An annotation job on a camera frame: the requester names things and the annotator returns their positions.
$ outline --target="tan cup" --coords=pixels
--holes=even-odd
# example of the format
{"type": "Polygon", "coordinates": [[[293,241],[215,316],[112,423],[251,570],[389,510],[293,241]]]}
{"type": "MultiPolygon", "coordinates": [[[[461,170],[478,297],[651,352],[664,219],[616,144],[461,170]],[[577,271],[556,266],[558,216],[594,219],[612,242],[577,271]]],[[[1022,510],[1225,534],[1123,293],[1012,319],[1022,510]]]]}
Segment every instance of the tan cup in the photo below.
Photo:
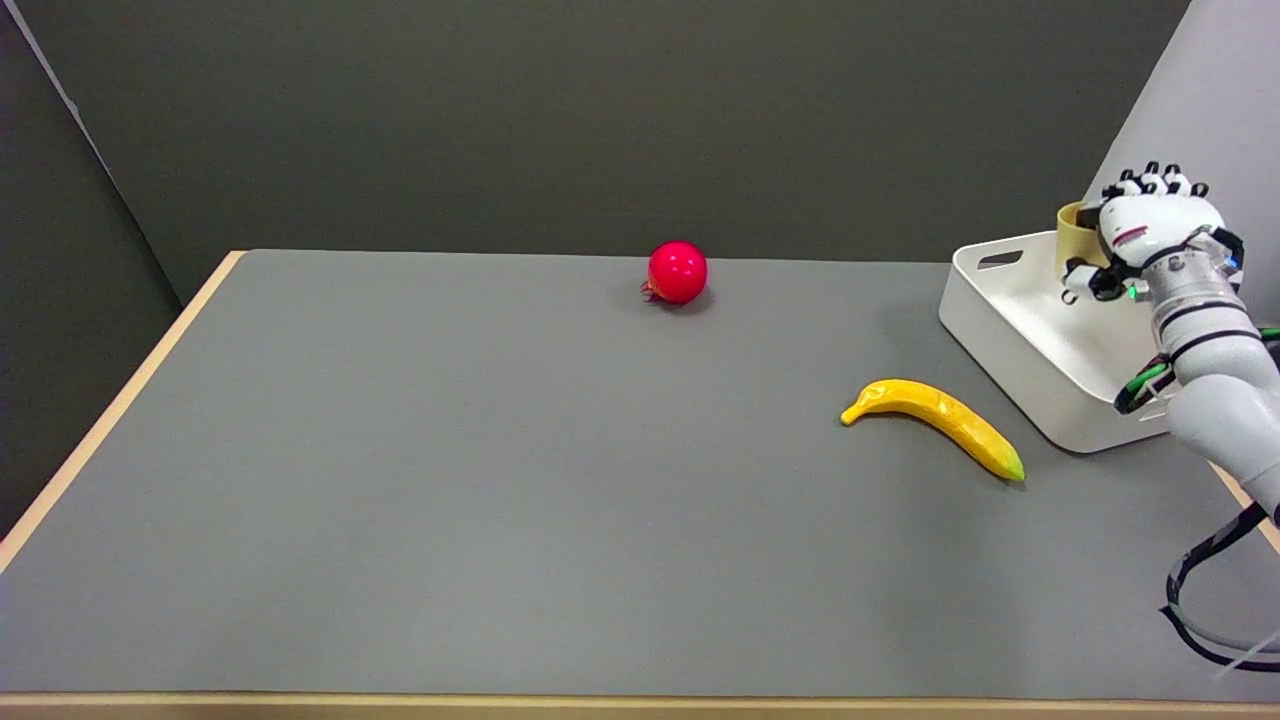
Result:
{"type": "Polygon", "coordinates": [[[1083,258],[1085,261],[1106,268],[1111,263],[1102,252],[1098,242],[1098,232],[1082,228],[1075,224],[1075,214],[1084,205],[1084,201],[1064,205],[1057,211],[1057,255],[1053,272],[1061,278],[1066,273],[1066,260],[1069,258],[1083,258]]]}

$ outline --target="toy tomato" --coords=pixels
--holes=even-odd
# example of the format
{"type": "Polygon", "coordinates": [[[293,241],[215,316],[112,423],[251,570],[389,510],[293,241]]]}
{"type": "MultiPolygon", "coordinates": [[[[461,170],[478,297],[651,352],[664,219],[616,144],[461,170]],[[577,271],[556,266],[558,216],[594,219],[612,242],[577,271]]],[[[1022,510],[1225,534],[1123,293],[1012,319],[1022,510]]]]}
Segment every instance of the toy tomato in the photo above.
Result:
{"type": "Polygon", "coordinates": [[[649,256],[649,282],[640,287],[649,299],[684,305],[707,287],[707,256],[691,242],[673,240],[649,256]]]}

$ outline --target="white plastic basket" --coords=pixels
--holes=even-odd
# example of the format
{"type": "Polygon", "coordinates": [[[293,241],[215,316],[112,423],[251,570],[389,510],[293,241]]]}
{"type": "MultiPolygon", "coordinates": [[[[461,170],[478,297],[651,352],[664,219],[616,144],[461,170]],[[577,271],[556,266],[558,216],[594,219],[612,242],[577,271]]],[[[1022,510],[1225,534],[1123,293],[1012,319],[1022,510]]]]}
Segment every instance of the white plastic basket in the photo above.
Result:
{"type": "Polygon", "coordinates": [[[1053,232],[961,247],[938,318],[1055,445],[1097,452],[1166,432],[1164,402],[1132,415],[1111,405],[1156,355],[1151,309],[1126,297],[1068,304],[1056,247],[1053,232]]]}

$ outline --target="toy banana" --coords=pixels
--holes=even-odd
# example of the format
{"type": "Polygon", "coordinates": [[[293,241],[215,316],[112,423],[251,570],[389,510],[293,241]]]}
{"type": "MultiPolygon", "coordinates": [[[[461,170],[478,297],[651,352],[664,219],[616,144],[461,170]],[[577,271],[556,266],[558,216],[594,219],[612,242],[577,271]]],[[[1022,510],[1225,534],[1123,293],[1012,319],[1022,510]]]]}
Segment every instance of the toy banana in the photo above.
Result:
{"type": "Polygon", "coordinates": [[[845,425],[869,413],[905,413],[942,430],[983,468],[1006,480],[1027,478],[1018,451],[991,423],[936,387],[914,380],[877,380],[840,415],[845,425]]]}

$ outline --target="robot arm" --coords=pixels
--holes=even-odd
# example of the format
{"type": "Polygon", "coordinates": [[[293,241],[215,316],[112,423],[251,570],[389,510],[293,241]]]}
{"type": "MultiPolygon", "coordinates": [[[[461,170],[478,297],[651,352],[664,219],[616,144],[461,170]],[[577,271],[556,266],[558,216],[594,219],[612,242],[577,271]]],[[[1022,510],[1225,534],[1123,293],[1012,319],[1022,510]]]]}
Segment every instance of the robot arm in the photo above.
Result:
{"type": "Polygon", "coordinates": [[[1224,227],[1206,200],[1208,187],[1190,184],[1176,165],[1157,174],[1149,163],[1134,178],[1125,170],[1097,206],[1098,241],[1111,263],[1100,268],[1068,263],[1064,283],[1078,295],[1115,300],[1125,284],[1152,305],[1160,355],[1121,389],[1116,409],[1132,413],[1176,379],[1169,401],[1174,437],[1239,480],[1253,505],[1184,555],[1169,574],[1164,614],[1202,657],[1242,670],[1280,673],[1280,642],[1254,644],[1204,630],[1187,618],[1179,593],[1199,562],[1244,537],[1254,525],[1280,518],[1280,369],[1266,343],[1280,332],[1258,329],[1238,297],[1244,243],[1224,227]],[[1243,651],[1233,660],[1201,641],[1243,651]]]}

